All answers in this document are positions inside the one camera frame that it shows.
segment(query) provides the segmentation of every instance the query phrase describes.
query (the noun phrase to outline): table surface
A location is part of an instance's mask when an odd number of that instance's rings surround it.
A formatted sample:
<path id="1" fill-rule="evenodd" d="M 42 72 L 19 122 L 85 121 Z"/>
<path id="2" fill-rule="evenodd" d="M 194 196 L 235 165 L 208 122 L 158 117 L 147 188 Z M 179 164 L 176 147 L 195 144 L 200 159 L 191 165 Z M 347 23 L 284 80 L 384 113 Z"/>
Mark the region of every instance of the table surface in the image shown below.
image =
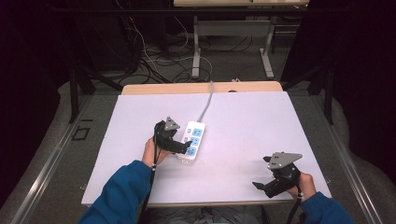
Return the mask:
<path id="1" fill-rule="evenodd" d="M 155 123 L 171 116 L 181 128 L 198 119 L 209 83 L 126 86 L 119 96 L 82 204 L 90 205 L 122 165 L 140 160 Z M 274 152 L 303 154 L 296 166 L 311 174 L 316 187 L 332 197 L 304 135 L 288 94 L 279 83 L 214 83 L 196 162 L 167 157 L 157 169 L 150 207 L 263 204 L 291 200 L 284 192 L 269 199 L 252 182 L 267 184 L 272 172 L 262 159 Z"/>
<path id="2" fill-rule="evenodd" d="M 175 0 L 176 7 L 302 6 L 309 0 Z"/>

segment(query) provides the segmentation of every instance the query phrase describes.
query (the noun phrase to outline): silver metal plate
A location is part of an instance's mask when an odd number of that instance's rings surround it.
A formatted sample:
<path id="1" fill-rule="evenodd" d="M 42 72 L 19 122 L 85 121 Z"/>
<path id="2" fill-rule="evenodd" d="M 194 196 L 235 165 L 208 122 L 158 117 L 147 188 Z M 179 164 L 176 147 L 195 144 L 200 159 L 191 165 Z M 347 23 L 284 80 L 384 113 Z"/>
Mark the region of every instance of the silver metal plate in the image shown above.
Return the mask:
<path id="1" fill-rule="evenodd" d="M 171 119 L 171 117 L 166 118 L 166 123 L 165 123 L 166 131 L 171 131 L 178 128 L 180 128 L 180 126 L 176 124 L 175 121 Z"/>
<path id="2" fill-rule="evenodd" d="M 268 163 L 268 169 L 280 169 L 302 158 L 302 154 L 276 152 Z"/>

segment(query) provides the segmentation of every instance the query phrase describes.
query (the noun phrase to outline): blue sleeve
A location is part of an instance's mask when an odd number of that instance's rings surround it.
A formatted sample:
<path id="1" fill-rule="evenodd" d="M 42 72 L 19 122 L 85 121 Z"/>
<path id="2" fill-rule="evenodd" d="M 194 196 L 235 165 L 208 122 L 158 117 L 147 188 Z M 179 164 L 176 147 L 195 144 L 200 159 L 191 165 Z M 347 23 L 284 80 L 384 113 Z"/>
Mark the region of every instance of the blue sleeve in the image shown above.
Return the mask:
<path id="1" fill-rule="evenodd" d="M 141 161 L 122 166 L 79 223 L 135 223 L 136 210 L 150 189 L 151 169 Z"/>
<path id="2" fill-rule="evenodd" d="M 343 205 L 317 192 L 314 196 L 301 203 L 305 212 L 304 224 L 349 224 L 353 223 Z"/>

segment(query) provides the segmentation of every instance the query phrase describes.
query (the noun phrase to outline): hand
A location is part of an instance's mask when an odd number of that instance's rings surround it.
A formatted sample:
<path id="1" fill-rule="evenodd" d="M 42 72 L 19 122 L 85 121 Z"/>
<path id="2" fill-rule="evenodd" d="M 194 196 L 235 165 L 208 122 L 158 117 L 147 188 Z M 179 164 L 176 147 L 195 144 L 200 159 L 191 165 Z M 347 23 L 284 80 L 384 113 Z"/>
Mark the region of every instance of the hand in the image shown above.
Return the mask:
<path id="1" fill-rule="evenodd" d="M 312 177 L 312 175 L 304 174 L 303 172 L 301 172 L 300 189 L 304 195 L 302 202 L 308 200 L 310 197 L 316 194 L 317 189 L 315 188 L 314 177 Z M 291 197 L 293 197 L 293 199 L 297 199 L 297 195 L 298 195 L 297 187 L 288 189 L 288 193 L 291 195 Z"/>
<path id="2" fill-rule="evenodd" d="M 143 153 L 142 158 L 142 162 L 145 163 L 149 168 L 152 168 L 152 163 L 154 163 L 154 148 L 154 141 L 152 140 L 152 138 L 150 138 L 146 143 L 145 152 Z M 157 165 L 159 165 L 163 161 L 163 159 L 165 159 L 165 157 L 169 154 L 171 154 L 170 151 L 166 151 L 161 149 L 160 147 L 157 147 Z"/>

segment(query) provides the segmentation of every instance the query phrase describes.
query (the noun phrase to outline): power outlet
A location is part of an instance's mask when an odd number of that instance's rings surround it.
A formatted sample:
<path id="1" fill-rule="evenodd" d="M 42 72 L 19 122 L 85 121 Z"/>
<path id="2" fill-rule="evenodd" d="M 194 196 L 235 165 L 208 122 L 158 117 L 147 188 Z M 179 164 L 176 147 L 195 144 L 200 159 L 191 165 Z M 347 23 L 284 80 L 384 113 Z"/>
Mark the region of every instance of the power outlet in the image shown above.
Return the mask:
<path id="1" fill-rule="evenodd" d="M 181 143 L 191 141 L 191 145 L 187 148 L 185 154 L 177 153 L 178 160 L 181 160 L 181 162 L 183 162 L 184 164 L 190 164 L 195 162 L 204 132 L 205 125 L 203 123 L 190 121 L 187 124 L 186 131 L 181 138 Z"/>
<path id="2" fill-rule="evenodd" d="M 197 147 L 198 144 L 199 144 L 199 138 L 192 137 L 192 138 L 190 138 L 190 141 L 191 141 L 191 145 L 192 145 L 192 146 Z"/>
<path id="3" fill-rule="evenodd" d="M 194 131 L 192 131 L 192 136 L 201 137 L 202 131 L 202 129 L 194 129 Z"/>

